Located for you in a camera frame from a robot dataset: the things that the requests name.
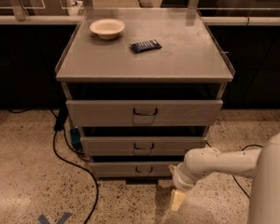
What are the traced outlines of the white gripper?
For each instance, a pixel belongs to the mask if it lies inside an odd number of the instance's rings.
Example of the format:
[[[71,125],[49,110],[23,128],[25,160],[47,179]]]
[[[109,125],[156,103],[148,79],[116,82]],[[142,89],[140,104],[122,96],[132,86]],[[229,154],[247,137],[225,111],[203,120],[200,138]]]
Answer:
[[[193,178],[189,170],[184,164],[169,165],[174,185],[177,189],[173,189],[171,193],[170,210],[176,212],[184,202],[186,193],[194,187]]]

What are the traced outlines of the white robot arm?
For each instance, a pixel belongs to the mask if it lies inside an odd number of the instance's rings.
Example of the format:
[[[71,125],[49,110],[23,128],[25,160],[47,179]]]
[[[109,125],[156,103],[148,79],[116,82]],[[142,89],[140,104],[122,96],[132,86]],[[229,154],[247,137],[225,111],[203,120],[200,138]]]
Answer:
[[[169,169],[175,185],[170,204],[173,211],[199,180],[222,173],[252,180],[247,224],[280,224],[280,133],[259,149],[221,153],[214,147],[194,148]]]

